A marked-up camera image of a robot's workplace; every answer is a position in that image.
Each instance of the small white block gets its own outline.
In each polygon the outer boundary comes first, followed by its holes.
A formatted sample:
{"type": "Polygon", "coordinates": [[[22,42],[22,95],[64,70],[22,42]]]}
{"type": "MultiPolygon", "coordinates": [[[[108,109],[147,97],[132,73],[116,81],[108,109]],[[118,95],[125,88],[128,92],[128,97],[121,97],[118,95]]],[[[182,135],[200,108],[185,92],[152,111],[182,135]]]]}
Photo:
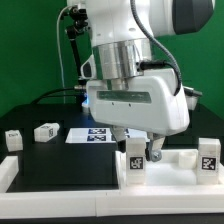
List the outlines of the small white block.
{"type": "Polygon", "coordinates": [[[179,153],[179,167],[182,169],[194,169],[197,165],[197,154],[194,151],[179,153]]]}
{"type": "Polygon", "coordinates": [[[18,130],[6,131],[5,138],[9,152],[23,150],[22,136],[18,130]]]}
{"type": "Polygon", "coordinates": [[[18,157],[6,157],[0,165],[0,193],[7,191],[18,171],[18,157]]]}
{"type": "Polygon", "coordinates": [[[126,184],[145,184],[145,138],[126,139],[126,184]]]}
{"type": "Polygon", "coordinates": [[[199,139],[197,169],[198,184],[218,184],[220,153],[221,144],[218,139],[199,139]]]}
{"type": "Polygon", "coordinates": [[[36,142],[48,142],[58,135],[59,128],[57,123],[46,123],[34,129],[34,139],[36,142]]]}

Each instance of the paper sheet with markers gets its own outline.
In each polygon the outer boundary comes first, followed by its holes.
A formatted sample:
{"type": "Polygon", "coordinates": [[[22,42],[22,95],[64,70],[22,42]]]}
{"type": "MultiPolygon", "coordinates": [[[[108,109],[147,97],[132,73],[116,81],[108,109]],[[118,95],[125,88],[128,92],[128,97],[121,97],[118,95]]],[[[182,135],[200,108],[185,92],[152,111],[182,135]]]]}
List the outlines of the paper sheet with markers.
{"type": "MultiPolygon", "coordinates": [[[[144,137],[147,142],[147,133],[144,131],[126,129],[127,138],[144,137]]],[[[71,128],[66,143],[114,143],[115,139],[109,128],[71,128]]]]}

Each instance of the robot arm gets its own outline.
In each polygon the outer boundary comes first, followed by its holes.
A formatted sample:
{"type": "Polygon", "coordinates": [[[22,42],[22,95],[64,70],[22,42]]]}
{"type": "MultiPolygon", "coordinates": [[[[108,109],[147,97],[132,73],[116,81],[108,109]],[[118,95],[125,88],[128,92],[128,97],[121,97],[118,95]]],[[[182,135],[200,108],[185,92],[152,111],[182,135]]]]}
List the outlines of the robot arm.
{"type": "MultiPolygon", "coordinates": [[[[90,79],[87,92],[94,119],[115,126],[112,132],[120,143],[125,142],[123,127],[146,131],[149,157],[160,160],[161,139],[185,131],[189,124],[182,85],[176,93],[178,69],[139,66],[155,60],[130,0],[70,0],[68,5],[85,5],[88,16],[93,55],[82,73],[90,79]]],[[[214,0],[136,1],[138,17],[152,37],[200,30],[214,5],[214,0]]]]}

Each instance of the green backdrop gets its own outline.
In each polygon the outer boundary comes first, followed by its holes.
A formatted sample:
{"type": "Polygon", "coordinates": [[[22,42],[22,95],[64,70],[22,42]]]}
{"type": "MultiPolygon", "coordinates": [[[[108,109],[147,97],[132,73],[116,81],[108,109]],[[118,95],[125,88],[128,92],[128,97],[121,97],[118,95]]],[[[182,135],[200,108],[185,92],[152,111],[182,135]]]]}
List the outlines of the green backdrop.
{"type": "MultiPolygon", "coordinates": [[[[56,45],[56,20],[65,0],[0,0],[0,116],[14,106],[30,103],[42,93],[61,87],[56,45]]],[[[224,1],[198,33],[159,38],[174,54],[184,85],[204,93],[201,103],[224,118],[224,1]]],[[[72,51],[61,22],[66,86],[76,83],[72,51]]],[[[87,36],[79,38],[82,61],[88,58],[87,36]]]]}

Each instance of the white cube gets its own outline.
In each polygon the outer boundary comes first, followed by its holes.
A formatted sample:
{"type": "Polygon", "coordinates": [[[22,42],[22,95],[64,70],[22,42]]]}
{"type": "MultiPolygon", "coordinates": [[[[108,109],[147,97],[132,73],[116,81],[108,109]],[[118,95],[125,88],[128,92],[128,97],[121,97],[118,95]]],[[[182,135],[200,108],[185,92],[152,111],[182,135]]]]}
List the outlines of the white cube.
{"type": "Polygon", "coordinates": [[[145,138],[126,139],[126,184],[145,184],[145,138]]]}
{"type": "Polygon", "coordinates": [[[199,139],[197,168],[198,184],[218,184],[220,153],[221,144],[218,139],[199,139]]]}
{"type": "Polygon", "coordinates": [[[9,152],[23,150],[22,136],[18,130],[6,131],[5,138],[9,152]]]}
{"type": "Polygon", "coordinates": [[[34,130],[35,142],[48,142],[58,134],[60,126],[57,123],[46,123],[34,130]]]}

